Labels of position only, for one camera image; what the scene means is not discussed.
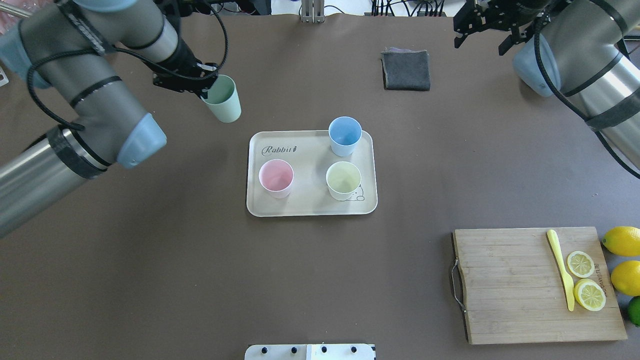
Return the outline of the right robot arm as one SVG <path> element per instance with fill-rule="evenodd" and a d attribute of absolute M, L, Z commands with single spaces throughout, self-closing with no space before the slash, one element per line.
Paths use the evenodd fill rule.
<path fill-rule="evenodd" d="M 518 76 L 569 107 L 638 177 L 639 69 L 622 43 L 639 9 L 637 0 L 467 0 L 454 16 L 454 45 L 486 30 L 508 32 L 499 55 L 523 44 L 512 60 Z"/>

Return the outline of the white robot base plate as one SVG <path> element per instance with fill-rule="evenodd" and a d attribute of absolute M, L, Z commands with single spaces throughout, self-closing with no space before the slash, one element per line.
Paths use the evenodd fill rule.
<path fill-rule="evenodd" d="M 254 344 L 247 347 L 245 360 L 375 360 L 374 344 Z"/>

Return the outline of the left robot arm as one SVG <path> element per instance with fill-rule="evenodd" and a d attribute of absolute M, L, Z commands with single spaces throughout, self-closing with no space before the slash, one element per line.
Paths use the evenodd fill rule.
<path fill-rule="evenodd" d="M 1 36 L 1 62 L 55 126 L 1 167 L 6 236 L 112 164 L 131 169 L 166 134 L 107 60 L 131 55 L 154 85 L 201 95 L 221 66 L 198 60 L 155 0 L 56 0 Z"/>

